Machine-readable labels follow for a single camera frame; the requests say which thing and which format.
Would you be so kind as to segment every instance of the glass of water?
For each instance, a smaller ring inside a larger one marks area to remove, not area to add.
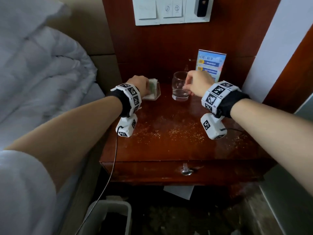
[[[172,97],[174,100],[179,102],[184,102],[188,100],[188,91],[184,90],[182,87],[185,85],[185,80],[187,77],[187,72],[175,72],[172,80]]]

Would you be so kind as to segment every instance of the drawer handle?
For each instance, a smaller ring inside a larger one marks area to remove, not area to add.
[[[187,163],[183,164],[183,170],[182,170],[182,174],[183,175],[191,175],[194,171],[188,168]]]

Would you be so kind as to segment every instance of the wooden tabletop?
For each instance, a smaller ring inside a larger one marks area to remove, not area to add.
[[[143,101],[142,109],[136,112],[133,135],[118,138],[117,162],[270,158],[250,136],[238,131],[228,130],[221,139],[209,139],[200,122],[209,112],[201,105],[201,98],[190,96],[177,102],[171,97],[171,85],[161,84],[160,88],[161,96],[156,101]],[[114,159],[118,121],[109,129],[100,162]],[[222,122],[226,128],[242,130],[233,119]]]

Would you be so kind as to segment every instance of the forearm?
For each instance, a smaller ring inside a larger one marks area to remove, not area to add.
[[[25,152],[37,158],[59,190],[121,112],[118,98],[105,97],[53,118],[5,150]]]
[[[313,124],[249,99],[237,102],[232,118],[313,195]]]

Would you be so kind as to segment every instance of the white trash bin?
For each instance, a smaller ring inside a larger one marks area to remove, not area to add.
[[[88,215],[91,208],[94,206],[93,202],[86,213]],[[78,235],[95,235],[99,231],[102,221],[105,219],[106,214],[109,212],[119,213],[127,216],[125,235],[130,234],[131,226],[131,205],[125,201],[110,201],[99,200],[92,213],[89,215],[84,225],[80,229]]]

